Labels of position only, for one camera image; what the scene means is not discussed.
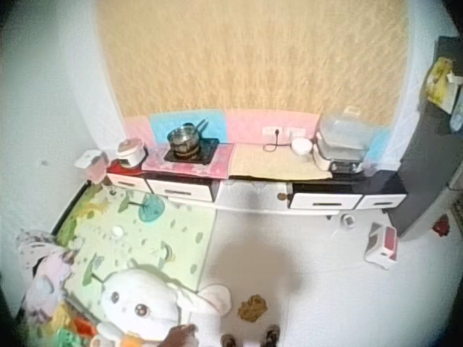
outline tiled floor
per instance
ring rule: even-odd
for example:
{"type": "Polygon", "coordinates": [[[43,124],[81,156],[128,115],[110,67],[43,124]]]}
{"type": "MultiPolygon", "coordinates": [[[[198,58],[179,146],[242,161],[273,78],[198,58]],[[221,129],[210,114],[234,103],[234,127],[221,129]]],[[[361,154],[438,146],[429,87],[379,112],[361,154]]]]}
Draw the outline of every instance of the tiled floor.
{"type": "Polygon", "coordinates": [[[378,210],[354,213],[357,227],[332,236],[339,217],[271,216],[219,211],[202,286],[223,283],[233,309],[222,320],[198,314],[200,346],[219,346],[233,333],[259,346],[265,327],[279,323],[280,346],[426,346],[445,326],[463,273],[456,225],[446,238],[431,231],[399,244],[399,263],[385,271],[363,254],[378,210]],[[242,321],[242,301],[260,294],[268,311],[242,321]]]}

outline play mat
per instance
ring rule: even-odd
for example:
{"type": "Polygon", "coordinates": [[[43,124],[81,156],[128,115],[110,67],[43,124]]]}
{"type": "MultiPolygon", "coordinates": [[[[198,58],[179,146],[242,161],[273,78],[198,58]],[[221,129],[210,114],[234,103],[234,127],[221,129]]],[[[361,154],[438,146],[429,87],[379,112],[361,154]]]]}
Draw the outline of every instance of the play mat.
{"type": "Polygon", "coordinates": [[[64,288],[100,320],[101,281],[129,261],[196,291],[215,217],[212,208],[91,186],[58,232],[59,244],[79,249],[64,288]]]}

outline refrigerator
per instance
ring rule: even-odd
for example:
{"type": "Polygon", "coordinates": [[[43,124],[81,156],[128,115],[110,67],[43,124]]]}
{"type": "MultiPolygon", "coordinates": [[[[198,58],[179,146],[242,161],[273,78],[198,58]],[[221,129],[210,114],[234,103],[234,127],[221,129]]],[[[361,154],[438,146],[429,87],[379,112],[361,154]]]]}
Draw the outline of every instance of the refrigerator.
{"type": "MultiPolygon", "coordinates": [[[[439,38],[435,60],[440,56],[453,59],[454,74],[463,76],[462,40],[439,38]]],[[[404,241],[430,230],[463,193],[463,137],[451,133],[449,114],[426,100],[421,105],[420,120],[399,168],[408,195],[389,212],[404,241]]]]}

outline woven wallpaper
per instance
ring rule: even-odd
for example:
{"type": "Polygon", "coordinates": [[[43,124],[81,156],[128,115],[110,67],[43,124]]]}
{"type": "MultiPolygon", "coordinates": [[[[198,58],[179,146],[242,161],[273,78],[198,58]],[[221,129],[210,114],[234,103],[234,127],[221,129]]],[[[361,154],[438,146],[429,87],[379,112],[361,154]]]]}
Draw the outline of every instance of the woven wallpaper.
{"type": "Polygon", "coordinates": [[[407,62],[406,0],[98,0],[124,117],[200,108],[390,124],[407,62]]]}

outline white wall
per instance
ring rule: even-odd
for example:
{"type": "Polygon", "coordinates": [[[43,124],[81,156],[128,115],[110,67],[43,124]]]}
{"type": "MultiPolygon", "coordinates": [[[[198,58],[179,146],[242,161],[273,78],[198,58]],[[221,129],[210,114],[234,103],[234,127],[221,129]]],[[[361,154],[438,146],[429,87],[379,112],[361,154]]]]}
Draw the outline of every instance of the white wall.
{"type": "Polygon", "coordinates": [[[394,127],[381,159],[381,168],[398,169],[420,119],[420,91],[433,63],[439,36],[458,36],[441,0],[409,0],[407,71],[394,127]]]}
{"type": "Polygon", "coordinates": [[[25,292],[14,238],[53,228],[84,182],[74,160],[95,147],[67,75],[57,1],[19,0],[2,33],[0,272],[12,314],[25,292]]]}

